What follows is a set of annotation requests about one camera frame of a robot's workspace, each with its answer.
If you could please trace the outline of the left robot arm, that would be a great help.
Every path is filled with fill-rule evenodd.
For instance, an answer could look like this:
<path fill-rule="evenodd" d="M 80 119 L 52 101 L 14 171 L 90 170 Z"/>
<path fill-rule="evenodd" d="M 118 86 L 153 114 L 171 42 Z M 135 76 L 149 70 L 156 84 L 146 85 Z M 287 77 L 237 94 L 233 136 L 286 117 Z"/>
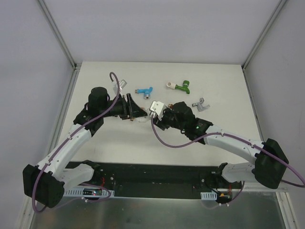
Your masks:
<path fill-rule="evenodd" d="M 110 100 L 103 87 L 95 87 L 88 102 L 76 116 L 64 140 L 37 165 L 27 165 L 23 172 L 24 193 L 47 208 L 55 207 L 64 193 L 84 182 L 95 186 L 100 182 L 99 165 L 86 160 L 74 169 L 65 170 L 78 150 L 88 142 L 104 124 L 104 118 L 118 116 L 122 120 L 146 117 L 147 113 L 132 99 L 131 94 Z"/>

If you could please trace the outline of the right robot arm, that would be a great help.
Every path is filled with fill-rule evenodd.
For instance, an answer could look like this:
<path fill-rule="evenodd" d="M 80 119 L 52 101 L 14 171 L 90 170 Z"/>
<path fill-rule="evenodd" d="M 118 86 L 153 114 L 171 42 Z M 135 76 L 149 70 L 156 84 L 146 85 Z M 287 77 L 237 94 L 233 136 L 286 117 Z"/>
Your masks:
<path fill-rule="evenodd" d="M 180 130 L 192 142 L 215 146 L 246 160 L 240 164 L 222 163 L 218 167 L 214 182 L 219 188 L 237 181 L 257 181 L 267 188 L 278 188 L 289 161 L 277 141 L 270 138 L 265 142 L 251 140 L 224 131 L 196 117 L 185 102 L 167 107 L 154 101 L 149 111 L 154 126 L 161 130 Z"/>

